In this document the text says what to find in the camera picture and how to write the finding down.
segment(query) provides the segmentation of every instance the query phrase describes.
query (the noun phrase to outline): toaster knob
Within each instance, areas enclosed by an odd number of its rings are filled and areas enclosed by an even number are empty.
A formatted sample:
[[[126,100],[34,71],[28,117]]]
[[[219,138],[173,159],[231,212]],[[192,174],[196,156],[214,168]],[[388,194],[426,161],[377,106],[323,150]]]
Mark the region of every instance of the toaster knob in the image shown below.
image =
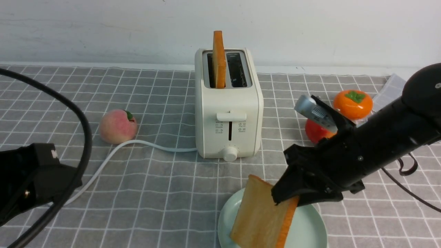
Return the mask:
[[[237,158],[237,149],[234,147],[226,147],[222,152],[224,154],[224,160],[227,162],[233,162]]]

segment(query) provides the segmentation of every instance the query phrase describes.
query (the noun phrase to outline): red fruit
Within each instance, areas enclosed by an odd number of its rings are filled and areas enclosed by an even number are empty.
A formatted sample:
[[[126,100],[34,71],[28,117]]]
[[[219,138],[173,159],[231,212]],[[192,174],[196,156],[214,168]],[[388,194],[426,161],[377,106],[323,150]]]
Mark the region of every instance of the red fruit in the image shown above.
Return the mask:
[[[323,128],[322,126],[313,122],[310,119],[306,120],[305,132],[306,132],[306,135],[308,136],[309,140],[314,145],[317,144],[323,138],[329,139],[335,135],[335,133],[328,131],[327,129]]]
[[[133,139],[138,126],[129,111],[114,109],[101,118],[99,131],[105,142],[116,145]]]

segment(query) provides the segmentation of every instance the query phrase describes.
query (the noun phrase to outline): orange persimmon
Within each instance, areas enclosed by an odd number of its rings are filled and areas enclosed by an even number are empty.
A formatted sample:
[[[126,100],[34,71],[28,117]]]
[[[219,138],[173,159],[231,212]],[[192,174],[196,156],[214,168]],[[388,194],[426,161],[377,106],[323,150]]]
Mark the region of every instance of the orange persimmon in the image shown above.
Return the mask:
[[[374,102],[360,90],[344,90],[334,98],[334,109],[350,120],[360,120],[368,116]]]

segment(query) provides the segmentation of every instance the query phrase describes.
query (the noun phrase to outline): white power cord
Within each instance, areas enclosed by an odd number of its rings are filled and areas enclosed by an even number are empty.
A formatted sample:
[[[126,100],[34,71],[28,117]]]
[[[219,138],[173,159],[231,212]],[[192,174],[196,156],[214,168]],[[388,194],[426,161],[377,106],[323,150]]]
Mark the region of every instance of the white power cord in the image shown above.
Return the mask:
[[[123,142],[121,144],[119,144],[117,147],[115,147],[115,149],[112,150],[112,152],[109,154],[109,156],[107,156],[107,158],[104,160],[104,162],[101,164],[101,166],[98,168],[98,170],[95,172],[95,174],[92,176],[92,178],[87,182],[86,185],[84,185],[84,187],[78,192],[76,193],[73,197],[71,197],[65,204],[64,206],[72,203],[73,201],[75,201],[82,193],[84,193],[84,191],[86,191],[90,185],[96,180],[96,178],[100,175],[101,171],[104,169],[104,166],[106,166],[107,162],[109,162],[109,160],[112,158],[112,156],[123,146],[128,145],[128,144],[143,144],[143,145],[148,145],[160,150],[164,150],[164,151],[169,151],[169,152],[191,152],[191,151],[196,151],[198,150],[197,148],[169,148],[169,147],[162,147],[159,146],[157,144],[153,144],[147,141],[143,141],[143,140],[129,140],[126,142]]]

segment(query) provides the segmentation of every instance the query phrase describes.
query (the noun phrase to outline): power cord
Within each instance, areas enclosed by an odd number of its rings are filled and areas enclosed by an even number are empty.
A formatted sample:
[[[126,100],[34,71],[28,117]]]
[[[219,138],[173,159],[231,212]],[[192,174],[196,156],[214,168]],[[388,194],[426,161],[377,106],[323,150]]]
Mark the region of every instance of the power cord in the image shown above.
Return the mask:
[[[46,85],[37,82],[34,79],[21,75],[19,73],[9,71],[0,68],[0,75],[13,78],[15,80],[29,84],[30,86],[43,91],[44,93],[52,96],[66,107],[72,110],[78,117],[81,126],[84,131],[84,148],[81,155],[80,162],[78,163],[77,170],[71,180],[69,186],[61,194],[58,201],[56,201],[25,233],[23,233],[17,240],[15,240],[8,248],[22,248],[28,245],[56,216],[58,211],[64,206],[64,203],[69,199],[70,195],[74,192],[76,188],[76,183],[81,180],[84,171],[86,170],[87,164],[90,159],[90,154],[92,152],[92,131],[90,129],[89,122],[81,111],[81,109],[67,99],[65,96],[59,94],[55,90],[47,87]]]
[[[431,209],[440,212],[441,213],[441,209],[438,207],[435,207],[434,205],[428,203],[427,201],[421,199],[419,196],[415,195],[414,193],[412,193],[412,191],[408,190],[405,186],[403,186],[397,179],[395,179],[385,168],[382,168],[383,172],[394,182],[398,185],[398,187],[402,188],[406,193],[410,194],[413,198],[417,199],[418,201],[420,201],[422,204],[430,207]]]
[[[77,192],[73,197],[71,197],[64,205],[68,205],[70,203],[72,203],[73,201],[75,201],[82,193],[84,193],[90,186],[91,184],[96,180],[96,178],[100,175],[101,171],[104,169],[104,167],[106,166],[106,164],[109,162],[109,160],[113,157],[113,155],[123,146],[126,146],[128,144],[143,144],[143,145],[148,145],[160,150],[164,150],[164,151],[169,151],[169,152],[192,152],[192,151],[197,151],[197,148],[168,148],[168,147],[162,147],[159,146],[157,144],[154,143],[150,143],[147,141],[143,141],[143,140],[129,140],[126,142],[123,142],[121,144],[119,144],[117,147],[115,147],[111,153],[109,154],[109,156],[107,156],[107,158],[102,162],[102,164],[100,165],[100,167],[98,168],[98,170],[95,172],[95,174],[92,176],[92,178],[87,182],[86,185],[83,186],[83,188]]]

